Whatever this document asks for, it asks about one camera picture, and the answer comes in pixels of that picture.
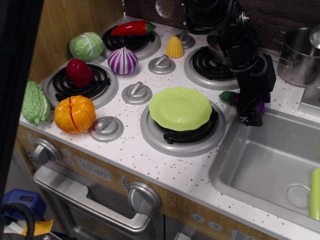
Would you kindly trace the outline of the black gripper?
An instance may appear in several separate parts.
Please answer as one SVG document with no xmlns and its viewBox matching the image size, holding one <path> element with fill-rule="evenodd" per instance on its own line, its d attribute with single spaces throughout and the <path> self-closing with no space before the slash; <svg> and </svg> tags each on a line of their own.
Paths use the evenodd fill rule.
<svg viewBox="0 0 320 240">
<path fill-rule="evenodd" d="M 271 56 L 258 52 L 256 64 L 249 70 L 237 72 L 235 76 L 240 89 L 237 106 L 240 121 L 246 126 L 261 127 L 264 103 L 271 102 L 271 92 L 276 82 Z"/>
</svg>

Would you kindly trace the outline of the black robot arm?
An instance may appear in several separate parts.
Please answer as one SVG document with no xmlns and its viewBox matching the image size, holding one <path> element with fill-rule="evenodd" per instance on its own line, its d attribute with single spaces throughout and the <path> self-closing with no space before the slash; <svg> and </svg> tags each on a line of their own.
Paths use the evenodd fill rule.
<svg viewBox="0 0 320 240">
<path fill-rule="evenodd" d="M 246 126 L 260 127 L 260 103 L 270 103 L 276 82 L 272 57 L 261 53 L 261 39 L 237 0 L 183 0 L 187 30 L 217 41 L 235 74 L 240 93 L 237 112 Z"/>
</svg>

